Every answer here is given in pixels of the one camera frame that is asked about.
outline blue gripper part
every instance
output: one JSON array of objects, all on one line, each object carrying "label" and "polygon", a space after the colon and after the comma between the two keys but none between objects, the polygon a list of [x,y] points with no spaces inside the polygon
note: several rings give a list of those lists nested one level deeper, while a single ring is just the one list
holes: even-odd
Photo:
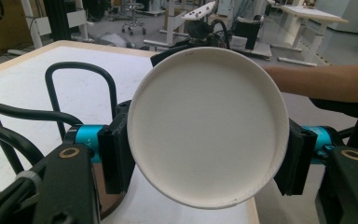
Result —
[{"label": "blue gripper part", "polygon": [[103,128],[103,125],[83,125],[76,135],[76,143],[83,144],[90,149],[94,156],[91,158],[92,163],[101,163],[100,153],[98,151],[98,132]]},{"label": "blue gripper part", "polygon": [[[314,153],[321,156],[326,157],[326,150],[332,150],[334,148],[333,143],[331,142],[330,134],[324,127],[321,126],[302,126],[303,129],[312,131],[318,135],[316,139]],[[319,164],[320,161],[318,159],[313,158],[313,164]]]}]

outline table leg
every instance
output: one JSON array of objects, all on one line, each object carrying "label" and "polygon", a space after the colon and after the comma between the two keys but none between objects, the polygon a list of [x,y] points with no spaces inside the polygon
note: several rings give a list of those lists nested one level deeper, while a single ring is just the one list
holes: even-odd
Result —
[{"label": "table leg", "polygon": [[[84,10],[83,8],[83,1],[81,0],[76,0],[75,1],[75,4],[76,4],[76,8],[79,8],[80,10]],[[82,25],[79,25],[79,30],[80,30],[80,33],[81,33],[81,37],[84,41],[87,41],[89,40],[89,33],[87,31],[87,21],[82,24]]]},{"label": "table leg", "polygon": [[[165,42],[159,42],[159,41],[145,39],[144,43],[168,48],[168,47],[174,45],[174,43],[173,43],[173,36],[174,35],[187,36],[187,34],[183,33],[183,31],[185,30],[185,21],[182,20],[182,16],[184,14],[186,14],[184,12],[184,10],[186,9],[186,1],[182,1],[181,9],[182,9],[182,12],[179,15],[175,16],[174,15],[175,14],[174,13],[174,11],[175,11],[175,1],[170,0],[169,5],[168,5],[167,29],[165,31],[160,30],[160,32],[167,34],[166,41]],[[174,29],[176,29],[177,27],[179,27],[179,32],[180,33],[176,33],[174,31]]]},{"label": "table leg", "polygon": [[32,11],[31,3],[29,0],[21,0],[22,9],[24,10],[25,17],[27,19],[28,27],[30,27],[31,38],[34,42],[34,48],[39,49],[43,47],[42,39],[40,38],[37,24],[33,25],[33,21],[36,20]]},{"label": "table leg", "polygon": [[326,28],[327,24],[325,22],[322,22],[319,30],[316,33],[316,36],[312,41],[312,44],[310,45],[310,50],[305,57],[305,62],[310,63],[313,57],[316,55],[316,50],[319,48],[319,46],[321,46],[322,41],[324,40],[324,32]]},{"label": "table leg", "polygon": [[292,47],[287,47],[287,46],[283,46],[283,45],[271,45],[273,48],[279,48],[279,49],[291,49],[291,50],[295,50],[295,51],[298,51],[298,52],[301,52],[302,49],[300,49],[298,47],[298,43],[301,39],[301,36],[304,34],[304,31],[307,27],[307,22],[308,22],[308,19],[300,19],[300,27],[298,28],[298,31],[297,31],[297,34],[296,34],[296,37],[295,37],[295,41],[292,45]]}]

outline human arm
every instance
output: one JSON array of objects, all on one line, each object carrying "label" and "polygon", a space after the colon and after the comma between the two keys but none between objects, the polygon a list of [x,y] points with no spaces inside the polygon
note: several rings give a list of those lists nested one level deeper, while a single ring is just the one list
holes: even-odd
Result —
[{"label": "human arm", "polygon": [[321,67],[264,67],[282,92],[358,103],[358,64]]}]

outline white tabletop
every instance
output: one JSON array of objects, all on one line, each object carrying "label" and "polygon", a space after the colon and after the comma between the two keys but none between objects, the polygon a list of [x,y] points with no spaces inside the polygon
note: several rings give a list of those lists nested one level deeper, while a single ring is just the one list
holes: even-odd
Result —
[{"label": "white tabletop", "polygon": [[[47,68],[58,62],[92,63],[108,71],[117,85],[117,101],[130,100],[152,68],[154,52],[59,41],[0,64],[0,103],[28,109],[51,110],[45,84]],[[86,124],[112,120],[104,80],[90,72],[61,70],[53,76],[63,112]],[[47,155],[61,143],[53,122],[2,117],[4,126],[30,139]],[[0,189],[14,173],[0,148]],[[157,192],[135,168],[123,203],[103,223],[258,223],[254,199],[222,210],[199,210],[176,203]]]},{"label": "white tabletop", "polygon": [[281,6],[281,10],[292,14],[299,18],[312,19],[317,21],[330,21],[330,22],[348,22],[338,16],[325,13],[321,10],[311,7],[292,7],[292,6]]}]

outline white plate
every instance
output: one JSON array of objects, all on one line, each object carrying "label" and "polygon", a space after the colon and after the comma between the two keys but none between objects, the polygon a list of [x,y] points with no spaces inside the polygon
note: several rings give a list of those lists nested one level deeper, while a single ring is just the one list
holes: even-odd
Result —
[{"label": "white plate", "polygon": [[278,171],[289,125],[275,83],[231,50],[195,48],[159,63],[130,107],[132,155],[167,197],[197,208],[233,206]]}]

